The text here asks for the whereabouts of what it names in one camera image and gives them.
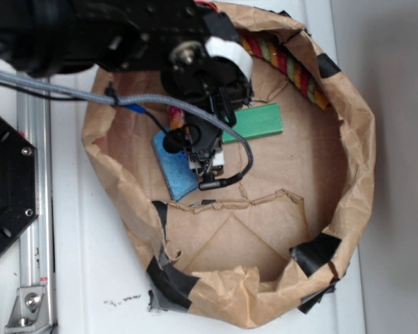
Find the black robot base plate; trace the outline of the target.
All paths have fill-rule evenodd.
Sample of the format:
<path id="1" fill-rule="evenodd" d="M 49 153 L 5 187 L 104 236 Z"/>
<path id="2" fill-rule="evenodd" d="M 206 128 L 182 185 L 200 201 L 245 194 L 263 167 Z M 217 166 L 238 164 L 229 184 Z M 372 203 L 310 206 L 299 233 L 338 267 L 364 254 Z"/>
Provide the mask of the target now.
<path id="1" fill-rule="evenodd" d="M 0 116 L 0 257 L 37 218 L 37 149 Z"/>

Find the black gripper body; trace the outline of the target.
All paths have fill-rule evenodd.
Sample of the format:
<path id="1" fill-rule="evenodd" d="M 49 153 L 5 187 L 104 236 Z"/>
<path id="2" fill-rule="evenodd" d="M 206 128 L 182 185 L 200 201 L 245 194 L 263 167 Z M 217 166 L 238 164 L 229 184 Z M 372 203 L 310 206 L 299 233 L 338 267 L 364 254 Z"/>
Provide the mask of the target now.
<path id="1" fill-rule="evenodd" d="M 253 60 L 240 37 L 211 36 L 206 42 L 182 42 L 172 49 L 169 61 L 171 69 L 161 73 L 165 91 L 234 127 L 235 111 L 253 96 Z M 214 181 L 224 172 L 222 129 L 178 107 L 169 117 L 169 130 L 184 126 L 192 146 L 184 150 L 189 168 L 200 180 Z"/>

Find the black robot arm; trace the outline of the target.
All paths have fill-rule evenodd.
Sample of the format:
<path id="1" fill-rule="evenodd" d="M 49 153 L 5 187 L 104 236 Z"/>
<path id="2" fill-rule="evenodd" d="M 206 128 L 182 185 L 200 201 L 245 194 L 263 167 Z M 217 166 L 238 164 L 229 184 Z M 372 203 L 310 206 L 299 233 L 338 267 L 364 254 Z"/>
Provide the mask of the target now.
<path id="1" fill-rule="evenodd" d="M 185 150 L 200 189 L 239 182 L 220 177 L 215 157 L 235 111 L 251 101 L 251 56 L 227 14 L 197 1 L 0 1 L 0 59 L 16 75 L 0 81 L 74 100 L 143 111 L 143 103 L 181 109 L 185 121 L 166 130 L 168 152 Z M 103 95 L 41 83 L 94 65 L 108 72 L 158 71 L 166 95 Z"/>

